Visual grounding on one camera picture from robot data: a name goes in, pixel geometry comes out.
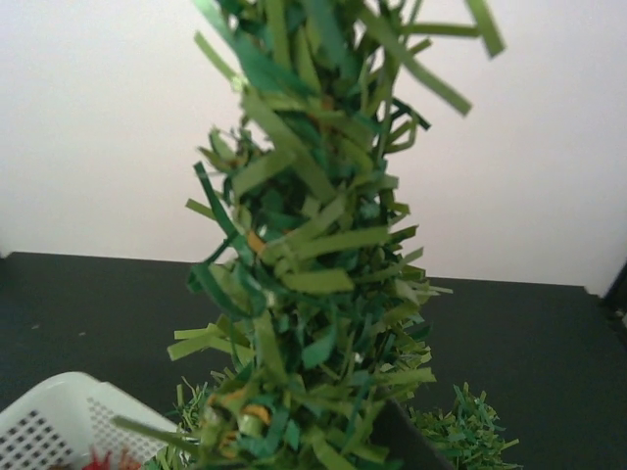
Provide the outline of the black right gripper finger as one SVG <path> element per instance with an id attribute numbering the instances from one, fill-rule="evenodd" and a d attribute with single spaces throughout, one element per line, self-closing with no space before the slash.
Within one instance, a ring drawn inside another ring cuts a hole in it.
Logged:
<path id="1" fill-rule="evenodd" d="M 452 463 L 416 429 L 396 400 L 385 402 L 374 420 L 371 440 L 388 448 L 388 456 L 392 459 L 402 460 L 403 469 L 454 469 Z"/>

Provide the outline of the small green christmas tree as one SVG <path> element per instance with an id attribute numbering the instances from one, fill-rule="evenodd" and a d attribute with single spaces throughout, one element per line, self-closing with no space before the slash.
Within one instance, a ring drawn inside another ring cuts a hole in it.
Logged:
<path id="1" fill-rule="evenodd" d="M 173 432 L 117 417 L 163 448 L 134 469 L 400 469 L 373 439 L 397 397 L 433 381 L 421 306 L 438 295 L 396 199 L 390 155 L 428 121 L 394 93 L 401 71 L 461 114 L 470 103 L 418 60 L 435 35 L 505 44 L 484 1 L 466 24 L 422 23 L 400 1 L 200 1 L 238 61 L 197 46 L 240 98 L 238 125 L 211 130 L 195 167 L 222 230 L 189 289 L 219 308 L 175 333 L 171 359 L 214 349 L 232 365 L 178 405 Z"/>

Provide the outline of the white perforated plastic basket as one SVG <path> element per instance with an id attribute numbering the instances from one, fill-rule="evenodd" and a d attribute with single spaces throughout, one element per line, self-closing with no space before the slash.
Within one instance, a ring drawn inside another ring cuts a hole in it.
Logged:
<path id="1" fill-rule="evenodd" d="M 108 382 L 82 372 L 50 377 L 1 411 L 3 469 L 81 469 L 91 450 L 117 460 L 124 448 L 144 464 L 165 444 L 113 423 L 122 416 L 173 432 L 164 416 Z"/>

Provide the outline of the red star ornament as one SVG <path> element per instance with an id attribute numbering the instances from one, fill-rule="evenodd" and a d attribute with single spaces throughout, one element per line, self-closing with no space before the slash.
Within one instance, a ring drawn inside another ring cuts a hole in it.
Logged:
<path id="1" fill-rule="evenodd" d="M 113 453 L 107 451 L 100 457 L 94 449 L 91 450 L 89 460 L 81 466 L 82 470 L 140 470 L 143 464 L 135 459 L 124 448 L 117 460 L 113 459 Z"/>

